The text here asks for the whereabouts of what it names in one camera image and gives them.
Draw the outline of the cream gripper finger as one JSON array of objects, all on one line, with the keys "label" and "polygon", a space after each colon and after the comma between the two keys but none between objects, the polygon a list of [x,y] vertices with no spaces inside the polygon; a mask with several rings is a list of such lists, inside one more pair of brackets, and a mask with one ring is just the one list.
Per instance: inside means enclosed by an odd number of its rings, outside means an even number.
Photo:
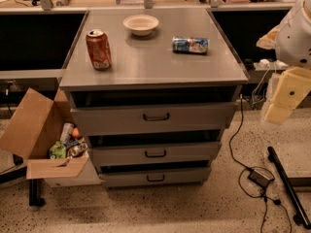
[{"label": "cream gripper finger", "polygon": [[292,113],[290,108],[270,103],[265,103],[262,107],[263,120],[273,124],[282,124]]}]

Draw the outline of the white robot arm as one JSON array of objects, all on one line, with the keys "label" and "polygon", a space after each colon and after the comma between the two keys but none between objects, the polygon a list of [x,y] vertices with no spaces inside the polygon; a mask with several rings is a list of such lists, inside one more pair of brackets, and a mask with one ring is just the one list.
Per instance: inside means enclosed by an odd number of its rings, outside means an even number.
[{"label": "white robot arm", "polygon": [[297,0],[257,46],[289,66],[269,80],[263,119],[282,124],[311,91],[311,0]]}]

